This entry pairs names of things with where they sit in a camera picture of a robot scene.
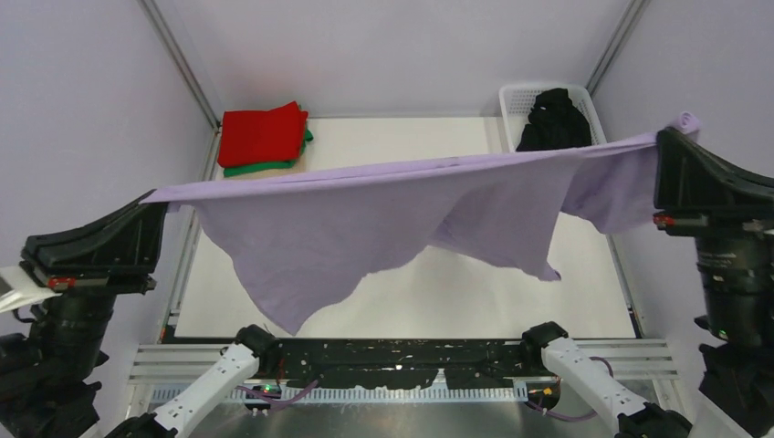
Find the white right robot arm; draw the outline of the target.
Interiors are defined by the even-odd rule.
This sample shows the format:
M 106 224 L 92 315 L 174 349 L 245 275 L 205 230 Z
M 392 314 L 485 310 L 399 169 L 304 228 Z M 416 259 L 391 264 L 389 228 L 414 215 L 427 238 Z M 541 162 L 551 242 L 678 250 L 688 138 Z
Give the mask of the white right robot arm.
M 558 324 L 526 331 L 521 362 L 560 377 L 616 437 L 770 437 L 773 434 L 773 181 L 707 151 L 674 128 L 656 135 L 654 224 L 691 237 L 706 313 L 720 345 L 701 345 L 706 369 L 694 421 L 631 393 Z

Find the lavender t-shirt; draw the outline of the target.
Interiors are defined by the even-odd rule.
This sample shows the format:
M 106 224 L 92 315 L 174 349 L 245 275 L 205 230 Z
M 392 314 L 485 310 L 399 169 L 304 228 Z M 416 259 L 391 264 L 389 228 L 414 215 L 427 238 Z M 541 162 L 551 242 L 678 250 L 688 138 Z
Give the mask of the lavender t-shirt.
M 657 152 L 646 133 L 535 153 L 488 149 L 481 127 L 426 119 L 385 137 L 417 158 L 155 190 L 149 203 L 192 206 L 258 308 L 289 333 L 349 297 L 368 275 L 429 246 L 544 282 L 558 217 L 615 233 L 652 214 Z

